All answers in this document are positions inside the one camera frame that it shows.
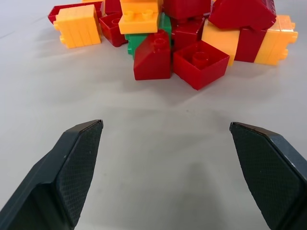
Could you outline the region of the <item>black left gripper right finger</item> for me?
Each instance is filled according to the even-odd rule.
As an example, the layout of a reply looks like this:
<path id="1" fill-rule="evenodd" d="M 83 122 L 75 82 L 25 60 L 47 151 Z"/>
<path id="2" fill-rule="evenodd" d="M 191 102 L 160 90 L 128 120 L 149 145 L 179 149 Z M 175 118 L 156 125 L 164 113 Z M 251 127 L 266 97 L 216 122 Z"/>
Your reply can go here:
<path id="1" fill-rule="evenodd" d="M 307 161 L 280 134 L 232 122 L 248 188 L 271 230 L 307 228 Z"/>

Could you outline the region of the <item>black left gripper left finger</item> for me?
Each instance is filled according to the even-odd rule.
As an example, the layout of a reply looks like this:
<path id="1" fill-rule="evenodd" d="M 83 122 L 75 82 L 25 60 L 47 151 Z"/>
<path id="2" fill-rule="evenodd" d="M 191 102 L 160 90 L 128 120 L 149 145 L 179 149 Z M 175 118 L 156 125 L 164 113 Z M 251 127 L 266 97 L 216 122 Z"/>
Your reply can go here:
<path id="1" fill-rule="evenodd" d="M 2 208 L 0 228 L 75 229 L 93 179 L 102 130 L 102 120 L 66 130 Z"/>

